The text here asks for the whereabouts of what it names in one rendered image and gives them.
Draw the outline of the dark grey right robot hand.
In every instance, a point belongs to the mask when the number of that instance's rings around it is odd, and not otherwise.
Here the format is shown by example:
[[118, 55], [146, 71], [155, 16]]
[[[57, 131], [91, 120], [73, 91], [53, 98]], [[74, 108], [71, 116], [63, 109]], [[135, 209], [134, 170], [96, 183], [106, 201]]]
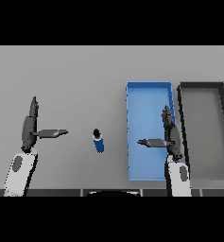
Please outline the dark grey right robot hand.
[[164, 106], [161, 117], [164, 125], [164, 138], [140, 139], [137, 143], [146, 147], [165, 147], [167, 153], [172, 156], [172, 160], [178, 161], [183, 157], [181, 153], [181, 138], [179, 130], [173, 121], [172, 112], [167, 105]]

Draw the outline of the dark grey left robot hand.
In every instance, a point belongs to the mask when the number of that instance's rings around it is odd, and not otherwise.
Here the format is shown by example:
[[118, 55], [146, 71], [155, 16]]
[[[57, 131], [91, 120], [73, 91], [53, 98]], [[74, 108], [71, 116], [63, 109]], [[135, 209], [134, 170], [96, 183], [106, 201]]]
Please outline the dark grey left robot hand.
[[29, 113], [25, 118], [22, 129], [22, 146], [24, 153], [30, 153], [37, 139], [58, 138], [68, 133], [68, 130], [38, 130], [39, 103], [34, 96], [30, 103]]

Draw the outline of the blue bin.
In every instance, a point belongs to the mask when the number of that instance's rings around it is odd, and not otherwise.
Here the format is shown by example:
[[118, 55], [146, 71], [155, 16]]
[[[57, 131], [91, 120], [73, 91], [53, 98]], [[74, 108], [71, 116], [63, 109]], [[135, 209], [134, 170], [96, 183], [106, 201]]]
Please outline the blue bin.
[[146, 147], [143, 139], [164, 139], [162, 112], [168, 106], [176, 121], [170, 81], [128, 81], [127, 147], [130, 182], [164, 181], [165, 147]]

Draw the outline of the dark grey bin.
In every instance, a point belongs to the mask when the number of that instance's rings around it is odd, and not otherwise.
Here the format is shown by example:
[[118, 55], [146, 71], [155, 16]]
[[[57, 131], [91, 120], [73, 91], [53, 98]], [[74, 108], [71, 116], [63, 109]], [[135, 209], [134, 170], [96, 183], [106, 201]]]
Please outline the dark grey bin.
[[191, 178], [224, 181], [224, 82], [181, 82], [178, 102]]

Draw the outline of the blue pipe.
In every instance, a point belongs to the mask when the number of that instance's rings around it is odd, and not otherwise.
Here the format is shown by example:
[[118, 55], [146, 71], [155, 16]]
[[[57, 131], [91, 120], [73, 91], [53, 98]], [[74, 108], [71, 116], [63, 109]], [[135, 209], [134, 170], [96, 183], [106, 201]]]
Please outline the blue pipe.
[[102, 138], [102, 134], [99, 129], [94, 129], [93, 131], [93, 141], [95, 144], [95, 149], [98, 153], [104, 152], [104, 142]]

